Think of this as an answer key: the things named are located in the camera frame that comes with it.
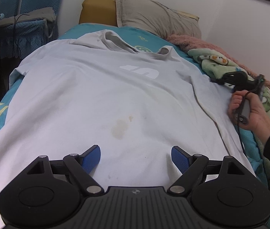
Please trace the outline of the right hand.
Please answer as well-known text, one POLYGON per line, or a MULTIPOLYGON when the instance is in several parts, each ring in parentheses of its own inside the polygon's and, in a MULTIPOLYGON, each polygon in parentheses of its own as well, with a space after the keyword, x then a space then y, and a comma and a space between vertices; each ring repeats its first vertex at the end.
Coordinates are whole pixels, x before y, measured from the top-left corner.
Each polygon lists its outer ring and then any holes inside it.
POLYGON ((241 125, 240 127, 252 131, 263 144, 266 144, 270 137, 270 118, 265 112, 259 96, 254 93, 247 93, 247 90, 242 90, 232 94, 228 108, 229 118, 233 123, 237 123, 234 116, 234 110, 240 107, 242 100, 245 97, 250 104, 249 120, 247 125, 241 125))

